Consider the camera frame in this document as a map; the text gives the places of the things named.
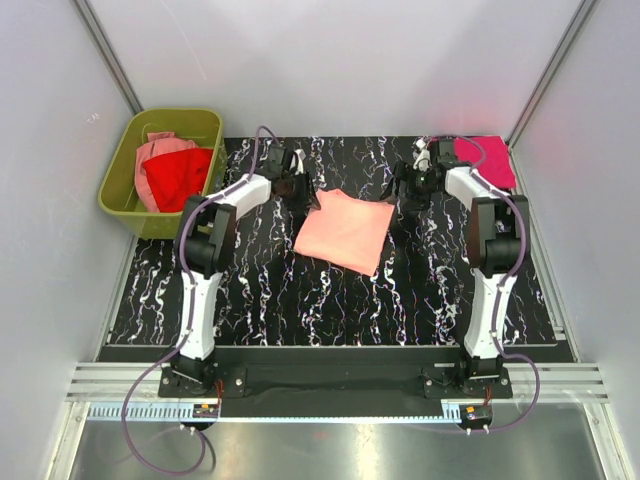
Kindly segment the salmon pink t shirt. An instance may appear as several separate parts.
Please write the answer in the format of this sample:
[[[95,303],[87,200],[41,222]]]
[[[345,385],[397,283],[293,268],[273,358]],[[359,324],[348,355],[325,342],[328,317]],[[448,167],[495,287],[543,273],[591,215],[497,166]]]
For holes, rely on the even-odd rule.
[[[317,192],[318,209],[309,212],[294,251],[356,273],[378,269],[395,206],[352,198],[339,189]]]

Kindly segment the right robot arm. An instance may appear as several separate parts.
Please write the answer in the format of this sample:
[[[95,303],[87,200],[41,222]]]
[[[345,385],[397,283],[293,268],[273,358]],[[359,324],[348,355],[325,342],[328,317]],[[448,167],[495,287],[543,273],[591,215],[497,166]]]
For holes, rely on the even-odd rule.
[[[445,377],[472,397],[492,384],[508,382],[503,375],[503,329],[512,289],[530,251],[529,203],[485,179],[477,163],[460,160],[457,140],[418,140],[414,160],[396,164],[387,191],[402,196],[414,211],[428,209],[431,196],[443,193],[470,214],[466,256],[475,281],[472,313],[460,358]]]

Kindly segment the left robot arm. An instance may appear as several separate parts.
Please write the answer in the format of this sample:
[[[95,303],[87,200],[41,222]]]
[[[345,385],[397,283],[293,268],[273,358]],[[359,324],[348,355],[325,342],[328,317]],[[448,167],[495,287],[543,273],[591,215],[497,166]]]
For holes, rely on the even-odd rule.
[[[193,395],[206,395],[216,384],[214,314],[219,285],[235,251],[237,221],[274,198],[293,213],[306,214],[320,206],[304,159],[301,149],[274,145],[261,167],[252,165],[223,190],[186,201],[174,241],[183,302],[170,365]]]

